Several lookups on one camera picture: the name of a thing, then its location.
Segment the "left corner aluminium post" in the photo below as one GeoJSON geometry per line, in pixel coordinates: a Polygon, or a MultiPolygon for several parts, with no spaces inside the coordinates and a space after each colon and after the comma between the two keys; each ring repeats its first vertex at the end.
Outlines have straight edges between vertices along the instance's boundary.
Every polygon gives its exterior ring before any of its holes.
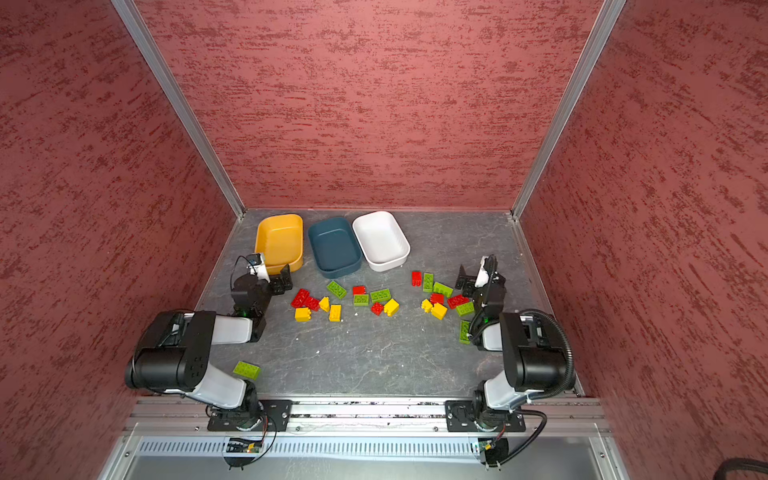
{"type": "Polygon", "coordinates": [[[182,92],[159,46],[154,40],[136,3],[128,0],[112,0],[120,20],[128,31],[134,44],[160,85],[172,109],[181,121],[186,133],[200,154],[219,190],[227,200],[236,218],[241,220],[246,212],[240,195],[227,174],[219,156],[208,139],[191,105],[182,92]]]}

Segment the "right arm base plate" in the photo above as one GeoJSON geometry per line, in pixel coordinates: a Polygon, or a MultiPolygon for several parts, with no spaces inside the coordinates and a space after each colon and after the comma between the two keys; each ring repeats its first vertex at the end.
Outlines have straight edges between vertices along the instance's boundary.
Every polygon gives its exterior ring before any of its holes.
{"type": "Polygon", "coordinates": [[[448,400],[444,407],[449,432],[521,433],[526,430],[519,412],[493,410],[471,400],[448,400]]]}

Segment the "red brick cluster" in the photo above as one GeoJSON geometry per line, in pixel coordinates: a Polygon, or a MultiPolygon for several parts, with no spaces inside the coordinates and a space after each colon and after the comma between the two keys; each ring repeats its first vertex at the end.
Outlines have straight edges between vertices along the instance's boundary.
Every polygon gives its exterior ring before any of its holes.
{"type": "Polygon", "coordinates": [[[308,297],[306,300],[306,307],[313,312],[318,312],[321,309],[320,301],[314,297],[308,297]]]}

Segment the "yellow plastic bin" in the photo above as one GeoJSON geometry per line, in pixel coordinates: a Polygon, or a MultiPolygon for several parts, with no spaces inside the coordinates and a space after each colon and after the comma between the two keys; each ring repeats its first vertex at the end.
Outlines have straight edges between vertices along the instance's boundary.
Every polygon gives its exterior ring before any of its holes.
{"type": "Polygon", "coordinates": [[[255,253],[262,255],[267,272],[277,275],[288,265],[291,272],[303,266],[304,222],[297,214],[270,216],[258,225],[255,253]]]}

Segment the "green brick under red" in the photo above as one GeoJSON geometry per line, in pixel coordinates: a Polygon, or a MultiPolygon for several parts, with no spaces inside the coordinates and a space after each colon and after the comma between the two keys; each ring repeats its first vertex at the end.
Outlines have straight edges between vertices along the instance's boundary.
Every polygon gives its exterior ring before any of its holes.
{"type": "Polygon", "coordinates": [[[370,305],[370,296],[368,294],[354,294],[353,305],[355,307],[367,307],[370,305]]]}

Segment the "aluminium front rail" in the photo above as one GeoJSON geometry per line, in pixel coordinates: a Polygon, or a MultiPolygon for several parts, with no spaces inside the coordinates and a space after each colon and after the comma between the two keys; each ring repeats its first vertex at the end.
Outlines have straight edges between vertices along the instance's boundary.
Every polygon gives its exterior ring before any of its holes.
{"type": "MultiPolygon", "coordinates": [[[[296,397],[287,420],[288,436],[450,436],[439,397],[296,397]]],[[[544,437],[611,437],[612,428],[597,398],[573,396],[530,407],[548,416],[544,437]]],[[[176,397],[140,397],[122,428],[124,435],[211,436],[205,407],[176,397]]]]}

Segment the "corner aluminium post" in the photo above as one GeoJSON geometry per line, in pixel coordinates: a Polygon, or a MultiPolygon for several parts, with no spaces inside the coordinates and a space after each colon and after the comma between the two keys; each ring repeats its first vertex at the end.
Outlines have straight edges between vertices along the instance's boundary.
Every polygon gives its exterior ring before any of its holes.
{"type": "Polygon", "coordinates": [[[602,3],[561,100],[558,103],[550,126],[511,209],[511,216],[515,222],[521,221],[525,208],[546,169],[550,157],[567,126],[625,5],[625,0],[605,0],[602,3]]]}
{"type": "Polygon", "coordinates": [[[246,212],[240,195],[227,174],[219,156],[208,139],[191,105],[182,92],[159,46],[154,40],[136,3],[128,0],[112,0],[120,20],[128,31],[134,44],[160,85],[172,109],[181,121],[186,133],[200,154],[219,190],[227,200],[236,218],[241,220],[246,212]]]}

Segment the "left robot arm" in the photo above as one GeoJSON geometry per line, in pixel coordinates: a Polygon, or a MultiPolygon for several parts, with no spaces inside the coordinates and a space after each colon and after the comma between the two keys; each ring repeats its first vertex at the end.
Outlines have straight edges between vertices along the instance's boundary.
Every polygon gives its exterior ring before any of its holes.
{"type": "Polygon", "coordinates": [[[253,379],[228,374],[210,362],[214,345],[259,342],[270,301],[293,288],[290,266],[271,274],[264,255],[242,258],[247,272],[230,280],[234,312],[175,309],[156,315],[138,341],[125,384],[158,395],[180,395],[206,406],[212,432],[284,432],[290,400],[258,397],[253,379]]]}

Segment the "white plastic bin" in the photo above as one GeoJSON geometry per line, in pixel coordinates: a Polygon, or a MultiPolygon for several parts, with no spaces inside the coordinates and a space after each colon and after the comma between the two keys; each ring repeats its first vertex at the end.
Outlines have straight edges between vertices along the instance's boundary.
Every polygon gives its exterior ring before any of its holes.
{"type": "Polygon", "coordinates": [[[353,221],[352,227],[374,272],[385,272],[405,264],[411,246],[392,213],[377,211],[362,215],[353,221]]]}

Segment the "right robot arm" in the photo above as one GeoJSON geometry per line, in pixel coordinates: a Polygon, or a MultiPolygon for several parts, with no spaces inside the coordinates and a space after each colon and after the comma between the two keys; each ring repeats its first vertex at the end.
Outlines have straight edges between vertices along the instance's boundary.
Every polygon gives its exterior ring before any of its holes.
{"type": "Polygon", "coordinates": [[[462,318],[459,339],[480,351],[500,353],[503,369],[480,382],[470,401],[446,404],[451,431],[519,431],[524,405],[575,384],[573,350],[562,326],[536,308],[506,312],[505,283],[493,255],[481,258],[476,275],[459,269],[456,288],[469,299],[455,308],[462,318]]]}

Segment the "right corner aluminium post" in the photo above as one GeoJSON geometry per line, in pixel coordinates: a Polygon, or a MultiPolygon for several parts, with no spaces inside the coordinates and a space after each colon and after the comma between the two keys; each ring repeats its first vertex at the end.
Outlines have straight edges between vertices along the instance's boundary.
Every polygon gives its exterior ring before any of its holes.
{"type": "Polygon", "coordinates": [[[550,157],[567,126],[625,5],[625,0],[605,0],[602,3],[561,100],[558,103],[550,126],[511,209],[511,216],[515,222],[521,221],[525,208],[546,169],[550,157]]]}

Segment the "teal plastic bin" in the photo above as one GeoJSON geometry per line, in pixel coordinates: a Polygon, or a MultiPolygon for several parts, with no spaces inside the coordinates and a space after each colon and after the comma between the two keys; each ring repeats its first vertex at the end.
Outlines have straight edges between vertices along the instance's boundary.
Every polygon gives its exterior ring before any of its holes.
{"type": "Polygon", "coordinates": [[[308,238],[320,273],[337,279],[359,270],[363,253],[351,224],[333,217],[310,226],[308,238]]]}

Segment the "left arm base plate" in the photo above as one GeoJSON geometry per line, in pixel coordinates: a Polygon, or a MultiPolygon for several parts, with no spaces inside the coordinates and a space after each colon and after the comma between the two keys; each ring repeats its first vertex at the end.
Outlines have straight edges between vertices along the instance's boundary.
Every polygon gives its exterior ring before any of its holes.
{"type": "Polygon", "coordinates": [[[284,432],[290,419],[293,401],[262,399],[236,409],[211,407],[207,430],[210,432],[261,432],[264,429],[284,432]]]}

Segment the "green long brick right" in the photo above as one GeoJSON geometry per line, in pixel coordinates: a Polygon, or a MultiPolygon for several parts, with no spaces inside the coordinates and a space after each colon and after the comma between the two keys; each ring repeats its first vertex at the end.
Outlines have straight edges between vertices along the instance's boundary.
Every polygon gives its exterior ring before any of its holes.
{"type": "Polygon", "coordinates": [[[471,343],[470,340],[470,321],[462,321],[460,325],[460,331],[459,331],[459,342],[461,344],[469,345],[471,343]]]}

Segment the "red long brick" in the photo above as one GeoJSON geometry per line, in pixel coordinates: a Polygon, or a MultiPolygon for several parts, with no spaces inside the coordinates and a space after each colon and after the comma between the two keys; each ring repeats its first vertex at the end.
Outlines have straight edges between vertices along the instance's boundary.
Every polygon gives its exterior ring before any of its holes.
{"type": "Polygon", "coordinates": [[[291,301],[291,306],[294,309],[305,308],[307,306],[309,297],[310,297],[310,292],[308,290],[299,289],[298,293],[296,294],[294,299],[291,301]]]}
{"type": "Polygon", "coordinates": [[[456,295],[447,300],[447,305],[450,309],[456,309],[458,306],[471,303],[472,300],[464,295],[456,295]]]}

